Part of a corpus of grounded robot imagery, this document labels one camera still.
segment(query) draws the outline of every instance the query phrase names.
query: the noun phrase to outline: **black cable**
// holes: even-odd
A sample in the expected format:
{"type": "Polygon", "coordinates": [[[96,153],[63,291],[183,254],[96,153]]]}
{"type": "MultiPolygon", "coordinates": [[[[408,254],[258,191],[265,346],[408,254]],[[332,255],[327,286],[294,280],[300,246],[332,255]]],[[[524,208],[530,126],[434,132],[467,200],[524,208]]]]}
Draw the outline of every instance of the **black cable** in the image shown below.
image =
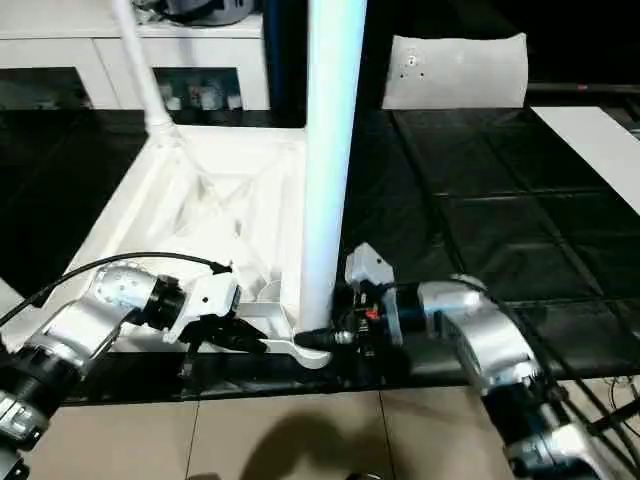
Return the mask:
{"type": "MultiPolygon", "coordinates": [[[[571,412],[580,420],[583,425],[589,425],[590,420],[587,416],[578,408],[578,406],[573,403],[573,401],[569,398],[563,400],[564,404],[567,406],[571,412]]],[[[635,478],[637,474],[634,473],[636,471],[633,462],[629,459],[627,455],[625,455],[609,438],[604,434],[603,431],[595,432],[595,436],[602,442],[602,444],[609,449],[609,451],[618,459],[618,461],[631,473],[635,478]]]]}
{"type": "MultiPolygon", "coordinates": [[[[544,339],[542,337],[540,332],[538,332],[538,329],[531,322],[529,322],[528,319],[525,319],[524,317],[520,317],[518,315],[512,314],[511,313],[511,309],[504,302],[502,302],[501,300],[491,296],[486,288],[483,288],[483,287],[481,287],[479,285],[476,285],[475,283],[463,280],[461,278],[450,278],[448,280],[452,281],[452,282],[460,283],[460,284],[465,285],[466,287],[468,287],[468,288],[470,288],[470,289],[472,289],[472,290],[474,290],[476,292],[479,292],[479,293],[482,293],[483,295],[486,295],[487,298],[489,300],[491,300],[493,303],[495,303],[497,305],[497,307],[505,315],[507,315],[509,318],[511,318],[513,320],[515,325],[522,332],[522,334],[525,336],[525,338],[527,338],[528,341],[530,341],[531,338],[533,338],[535,340],[535,343],[538,344],[540,347],[542,347],[545,350],[547,356],[549,356],[552,360],[557,362],[558,365],[560,365],[560,367],[565,371],[565,373],[567,374],[569,379],[572,380],[576,385],[578,385],[578,387],[582,390],[582,392],[586,395],[586,397],[598,409],[598,411],[600,412],[601,415],[603,415],[603,416],[610,415],[611,412],[609,412],[609,410],[604,406],[604,404],[600,401],[600,399],[593,393],[593,391],[587,386],[587,384],[584,383],[584,381],[580,378],[580,376],[577,374],[577,372],[565,361],[565,359],[562,357],[562,355],[560,353],[558,353],[556,351],[556,349],[553,346],[551,346],[549,344],[549,342],[547,342],[546,339],[544,339]]],[[[538,358],[538,361],[539,361],[541,367],[543,368],[543,370],[545,371],[545,373],[549,376],[549,378],[553,379],[553,372],[551,371],[550,366],[545,361],[543,361],[543,358],[544,357],[538,358]]],[[[590,424],[591,424],[591,422],[589,422],[587,420],[586,425],[589,426],[590,424]]],[[[629,470],[629,472],[635,478],[640,479],[640,454],[638,454],[638,451],[636,450],[635,446],[633,445],[633,442],[631,441],[631,439],[629,438],[627,433],[624,431],[624,429],[619,424],[613,423],[611,425],[611,428],[616,432],[616,435],[618,435],[618,438],[624,444],[625,449],[627,450],[627,452],[629,453],[629,455],[631,456],[631,458],[633,460],[633,464],[634,464],[635,468],[633,468],[632,470],[629,470]]]]}
{"type": "Polygon", "coordinates": [[[132,258],[174,258],[176,260],[184,260],[187,262],[200,263],[202,265],[206,265],[211,269],[214,274],[230,272],[231,267],[220,265],[217,262],[212,262],[211,260],[207,260],[205,258],[194,257],[192,255],[185,255],[182,253],[173,253],[173,252],[131,252],[131,253],[120,253],[118,255],[112,255],[110,257],[101,258],[100,260],[96,260],[91,263],[87,263],[81,267],[75,268],[70,272],[65,273],[57,280],[47,284],[43,288],[41,288],[38,292],[34,293],[30,297],[24,299],[20,304],[13,307],[7,313],[5,313],[2,318],[0,318],[0,327],[6,324],[9,320],[19,314],[22,310],[27,308],[29,305],[32,305],[36,300],[38,300],[43,295],[47,295],[51,290],[58,287],[59,285],[65,283],[66,281],[84,273],[89,270],[92,270],[96,267],[100,267],[102,265],[106,265],[108,263],[117,262],[120,260],[129,260],[132,258]]]}
{"type": "MultiPolygon", "coordinates": [[[[611,384],[609,385],[609,403],[611,404],[611,408],[613,408],[614,410],[618,410],[618,406],[616,405],[616,397],[615,397],[615,388],[616,385],[618,384],[618,377],[613,379],[613,382],[611,382],[611,384]]],[[[633,397],[634,400],[638,400],[638,391],[637,389],[633,386],[630,385],[631,387],[631,391],[633,392],[633,397]]],[[[623,420],[622,424],[627,427],[627,429],[633,433],[636,437],[640,438],[640,433],[638,433],[638,431],[633,428],[631,425],[629,425],[629,422],[626,420],[623,420]]]]}

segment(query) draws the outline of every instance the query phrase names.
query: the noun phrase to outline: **white shelf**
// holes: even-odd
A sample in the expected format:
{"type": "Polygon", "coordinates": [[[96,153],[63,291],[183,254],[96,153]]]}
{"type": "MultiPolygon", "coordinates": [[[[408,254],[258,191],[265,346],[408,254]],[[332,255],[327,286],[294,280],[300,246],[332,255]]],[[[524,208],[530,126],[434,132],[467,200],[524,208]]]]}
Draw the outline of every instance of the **white shelf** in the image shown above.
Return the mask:
{"type": "MultiPolygon", "coordinates": [[[[0,39],[116,38],[110,0],[2,0],[0,39]]],[[[224,27],[143,25],[146,38],[261,38],[262,15],[224,27]]]]}

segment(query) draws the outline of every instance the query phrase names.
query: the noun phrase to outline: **black table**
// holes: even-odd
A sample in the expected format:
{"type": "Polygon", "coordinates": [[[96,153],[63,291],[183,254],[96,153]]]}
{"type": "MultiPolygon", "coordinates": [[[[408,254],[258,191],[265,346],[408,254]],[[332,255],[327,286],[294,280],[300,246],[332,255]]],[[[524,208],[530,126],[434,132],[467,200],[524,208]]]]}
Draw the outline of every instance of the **black table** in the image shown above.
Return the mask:
{"type": "MultiPolygon", "coordinates": [[[[300,126],[269,112],[179,118],[300,126]]],[[[145,140],[140,112],[0,114],[0,276],[23,295],[65,268],[145,140]]],[[[638,372],[640,217],[530,110],[361,112],[339,271],[369,242],[398,282],[481,278],[583,377],[638,372]]],[[[344,285],[338,278],[336,303],[344,285]]],[[[172,401],[466,383],[421,336],[387,362],[320,371],[287,356],[109,354],[75,403],[172,401]]]]}

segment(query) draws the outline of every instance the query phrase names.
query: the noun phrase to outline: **beige floor tile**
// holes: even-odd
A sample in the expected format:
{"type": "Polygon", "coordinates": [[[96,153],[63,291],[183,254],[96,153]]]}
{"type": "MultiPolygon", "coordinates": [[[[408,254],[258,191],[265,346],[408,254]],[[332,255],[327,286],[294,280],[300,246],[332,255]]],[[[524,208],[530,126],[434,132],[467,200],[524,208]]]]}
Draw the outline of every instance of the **beige floor tile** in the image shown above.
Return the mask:
{"type": "Polygon", "coordinates": [[[382,394],[397,480],[512,480],[502,442],[470,388],[382,394]]]}
{"type": "Polygon", "coordinates": [[[201,402],[189,476],[198,480],[391,479],[377,392],[201,402]]]}
{"type": "Polygon", "coordinates": [[[183,480],[197,404],[63,408],[29,454],[32,480],[183,480]]]}

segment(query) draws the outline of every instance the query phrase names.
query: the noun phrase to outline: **white cabinet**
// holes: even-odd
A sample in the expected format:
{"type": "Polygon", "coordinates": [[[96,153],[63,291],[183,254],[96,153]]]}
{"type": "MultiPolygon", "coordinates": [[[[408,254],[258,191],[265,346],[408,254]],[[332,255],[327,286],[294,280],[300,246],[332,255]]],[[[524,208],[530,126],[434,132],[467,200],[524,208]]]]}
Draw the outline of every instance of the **white cabinet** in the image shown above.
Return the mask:
{"type": "MultiPolygon", "coordinates": [[[[155,24],[140,26],[138,32],[158,76],[187,85],[198,97],[181,92],[183,106],[269,108],[261,14],[224,27],[155,24]],[[207,106],[204,100],[200,105],[205,94],[207,106]],[[212,95],[219,98],[213,101],[212,95]]],[[[38,108],[53,96],[56,101],[49,103],[63,108],[75,102],[97,109],[140,109],[135,88],[110,0],[2,0],[0,108],[38,108]]]]}
{"type": "Polygon", "coordinates": [[[73,96],[82,103],[84,94],[93,108],[120,108],[93,40],[0,40],[0,105],[4,108],[37,108],[58,100],[69,104],[73,96]]]}

